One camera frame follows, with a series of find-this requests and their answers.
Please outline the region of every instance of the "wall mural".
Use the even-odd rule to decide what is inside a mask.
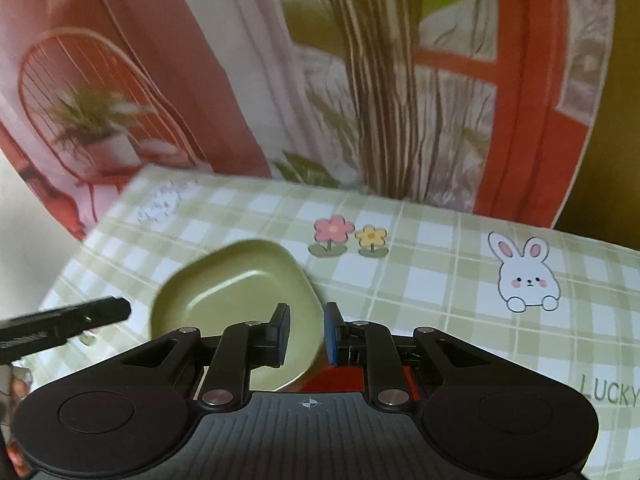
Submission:
[[[614,0],[2,1],[20,34],[2,41],[1,147],[78,238],[149,163],[553,226],[614,15]]]

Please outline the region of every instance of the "white bunny drawing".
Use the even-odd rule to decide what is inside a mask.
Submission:
[[[549,245],[542,238],[527,241],[524,255],[510,239],[498,233],[489,234],[489,247],[502,262],[498,291],[509,310],[524,312],[528,306],[558,308],[560,285],[545,264]]]

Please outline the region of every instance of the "green bowl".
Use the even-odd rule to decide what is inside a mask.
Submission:
[[[174,274],[151,313],[151,337],[182,326],[202,336],[221,335],[232,324],[267,322],[278,303],[291,309],[284,365],[251,373],[252,390],[291,386],[318,362],[323,343],[322,305],[289,252],[268,240],[244,240],[217,250]]]

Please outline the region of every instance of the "plant pot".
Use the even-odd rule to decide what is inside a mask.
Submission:
[[[142,164],[126,132],[87,144],[85,149],[94,160],[95,169],[99,173],[115,173]]]

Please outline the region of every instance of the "green plaid tablecloth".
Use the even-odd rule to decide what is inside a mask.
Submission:
[[[194,181],[175,211],[145,219],[159,186]],[[385,258],[348,252],[319,259],[314,222],[340,214],[388,231]],[[510,312],[498,295],[500,261],[488,234],[522,250],[531,237],[550,246],[546,263],[561,287],[554,312]],[[345,319],[367,319],[409,335],[434,326],[581,390],[591,397],[600,436],[591,480],[640,478],[640,254],[604,242],[341,190],[146,168],[65,267],[43,308],[103,296],[132,304],[127,322],[100,330],[94,344],[25,360],[42,385],[148,340],[150,306],[178,269],[243,238],[274,240],[295,257],[321,296]]]

